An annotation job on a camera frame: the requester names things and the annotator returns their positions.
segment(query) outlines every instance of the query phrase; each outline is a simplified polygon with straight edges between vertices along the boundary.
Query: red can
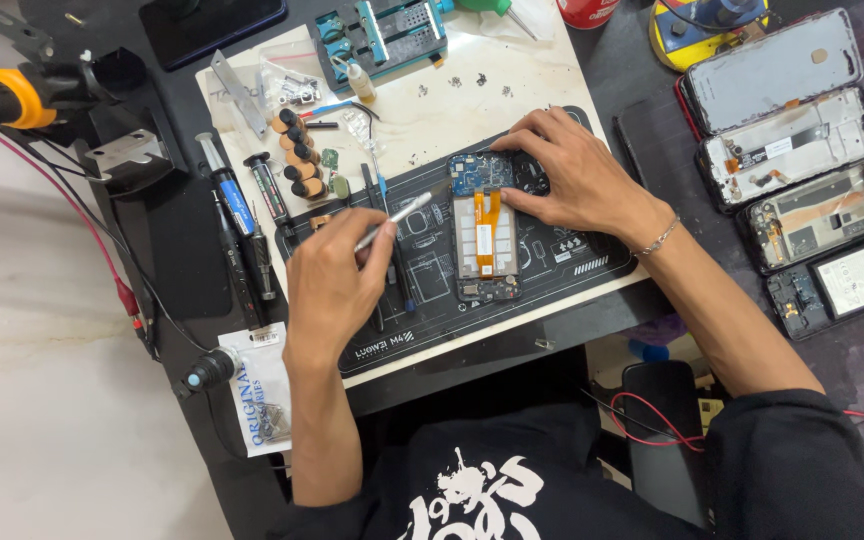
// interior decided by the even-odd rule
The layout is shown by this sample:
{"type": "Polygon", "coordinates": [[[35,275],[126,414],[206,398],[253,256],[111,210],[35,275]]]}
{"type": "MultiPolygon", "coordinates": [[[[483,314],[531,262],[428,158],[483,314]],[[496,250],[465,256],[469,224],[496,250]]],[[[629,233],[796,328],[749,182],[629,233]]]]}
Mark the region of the red can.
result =
{"type": "Polygon", "coordinates": [[[565,24],[589,30],[602,26],[616,10],[619,0],[558,0],[558,10],[565,24]]]}

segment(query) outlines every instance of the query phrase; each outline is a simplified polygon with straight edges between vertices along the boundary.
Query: white work mat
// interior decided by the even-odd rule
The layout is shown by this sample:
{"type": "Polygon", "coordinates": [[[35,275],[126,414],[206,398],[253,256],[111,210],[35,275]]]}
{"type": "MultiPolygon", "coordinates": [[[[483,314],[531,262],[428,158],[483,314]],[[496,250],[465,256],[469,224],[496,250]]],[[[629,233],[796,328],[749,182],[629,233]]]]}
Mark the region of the white work mat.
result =
{"type": "MultiPolygon", "coordinates": [[[[481,34],[477,13],[463,10],[448,13],[444,16],[448,53],[444,55],[445,62],[442,67],[433,67],[430,61],[423,60],[375,81],[378,98],[369,106],[382,118],[381,122],[373,123],[373,131],[375,137],[387,146],[379,156],[379,166],[387,179],[505,132],[530,111],[546,109],[550,105],[572,105],[583,109],[594,133],[600,137],[604,135],[592,96],[572,49],[566,25],[558,15],[555,1],[547,0],[546,9],[555,11],[551,17],[555,37],[539,42],[527,37],[487,37],[481,34]],[[480,85],[477,81],[482,79],[483,75],[485,82],[480,85]],[[455,78],[458,78],[461,85],[455,83],[455,78]]],[[[308,37],[306,26],[301,26],[234,55],[228,58],[228,62],[237,69],[242,83],[252,88],[255,86],[255,71],[259,66],[259,51],[262,48],[307,40],[308,37]]],[[[321,69],[307,75],[323,76],[321,69]]],[[[206,104],[210,106],[210,110],[213,107],[234,109],[232,104],[219,104],[214,97],[210,100],[210,89],[215,92],[217,83],[214,79],[210,68],[196,74],[206,104]]],[[[330,98],[328,103],[335,103],[349,99],[352,94],[342,94],[338,98],[327,97],[330,98]]],[[[317,115],[312,121],[338,122],[341,114],[342,109],[339,109],[317,115]]],[[[259,141],[238,110],[232,112],[232,117],[231,122],[217,126],[217,131],[246,201],[255,202],[256,219],[270,232],[273,227],[272,216],[268,208],[261,203],[262,195],[256,182],[252,180],[252,172],[243,162],[255,153],[269,152],[273,158],[284,163],[285,152],[279,146],[278,133],[268,129],[259,141]]],[[[315,129],[310,131],[310,136],[315,140],[318,150],[333,148],[339,152],[339,172],[348,178],[352,192],[362,190],[365,183],[359,165],[371,164],[372,158],[361,149],[349,132],[344,127],[315,129]]],[[[278,176],[278,181],[283,182],[282,176],[278,176]]],[[[290,214],[302,215],[308,212],[308,203],[292,195],[287,186],[285,188],[282,198],[290,214]]],[[[282,290],[287,291],[282,255],[279,250],[270,251],[275,276],[282,290]]],[[[582,304],[645,278],[648,278],[648,274],[639,266],[628,276],[420,350],[365,373],[355,374],[345,378],[343,384],[348,388],[365,383],[551,313],[582,304]]]]}

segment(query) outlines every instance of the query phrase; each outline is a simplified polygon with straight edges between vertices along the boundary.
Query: phone display assembly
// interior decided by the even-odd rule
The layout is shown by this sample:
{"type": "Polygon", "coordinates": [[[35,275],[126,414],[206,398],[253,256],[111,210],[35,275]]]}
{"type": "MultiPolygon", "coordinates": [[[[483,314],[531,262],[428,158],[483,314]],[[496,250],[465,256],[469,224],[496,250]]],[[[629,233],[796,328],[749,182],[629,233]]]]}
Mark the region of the phone display assembly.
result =
{"type": "Polygon", "coordinates": [[[139,7],[151,49],[172,71],[282,21],[285,0],[152,0],[139,7]]]}
{"type": "Polygon", "coordinates": [[[789,338],[808,338],[864,313],[864,246],[783,270],[767,287],[789,338]]]}
{"type": "Polygon", "coordinates": [[[722,212],[864,158],[864,96],[829,92],[702,141],[702,171],[722,212]]]}
{"type": "Polygon", "coordinates": [[[448,159],[457,290],[463,302],[508,300],[522,295],[516,211],[499,199],[514,188],[508,153],[457,153],[448,159]]]}
{"type": "Polygon", "coordinates": [[[693,64],[685,86],[702,130],[720,135],[861,78],[856,35],[839,7],[693,64]]]}
{"type": "Polygon", "coordinates": [[[754,202],[739,221],[764,274],[864,237],[864,161],[754,202]]]}

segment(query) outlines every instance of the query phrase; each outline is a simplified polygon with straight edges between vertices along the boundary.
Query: black t-shirt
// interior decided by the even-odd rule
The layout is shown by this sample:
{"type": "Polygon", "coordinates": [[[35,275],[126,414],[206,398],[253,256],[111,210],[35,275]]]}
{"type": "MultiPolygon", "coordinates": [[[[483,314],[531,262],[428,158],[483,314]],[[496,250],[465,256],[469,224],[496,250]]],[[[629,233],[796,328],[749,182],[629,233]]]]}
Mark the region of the black t-shirt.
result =
{"type": "MultiPolygon", "coordinates": [[[[387,448],[357,496],[293,506],[270,539],[696,539],[714,535],[603,477],[596,410],[526,409],[421,428],[387,448]]],[[[858,433],[810,390],[738,398],[712,421],[715,536],[864,538],[858,433]]]]}

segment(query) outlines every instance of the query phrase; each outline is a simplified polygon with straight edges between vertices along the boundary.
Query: bracelet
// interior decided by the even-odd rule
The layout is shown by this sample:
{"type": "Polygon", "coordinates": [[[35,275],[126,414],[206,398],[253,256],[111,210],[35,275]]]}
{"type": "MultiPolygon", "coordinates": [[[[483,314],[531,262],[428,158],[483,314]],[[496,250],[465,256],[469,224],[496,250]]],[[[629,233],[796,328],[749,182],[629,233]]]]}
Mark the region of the bracelet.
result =
{"type": "Polygon", "coordinates": [[[672,230],[675,229],[675,226],[676,226],[676,225],[679,225],[679,222],[680,222],[679,213],[678,213],[678,212],[675,212],[675,219],[672,220],[672,225],[669,225],[669,227],[668,227],[668,229],[666,230],[666,232],[665,232],[662,236],[659,236],[659,237],[658,237],[658,240],[655,240],[655,243],[654,243],[654,244],[652,244],[651,246],[645,248],[645,249],[642,250],[642,251],[639,251],[639,252],[633,252],[632,255],[634,255],[634,256],[636,256],[636,257],[641,257],[641,256],[643,256],[643,255],[649,255],[649,254],[652,254],[652,253],[654,253],[655,251],[659,250],[659,248],[663,247],[663,244],[666,243],[666,239],[668,239],[669,235],[672,234],[672,230]]]}

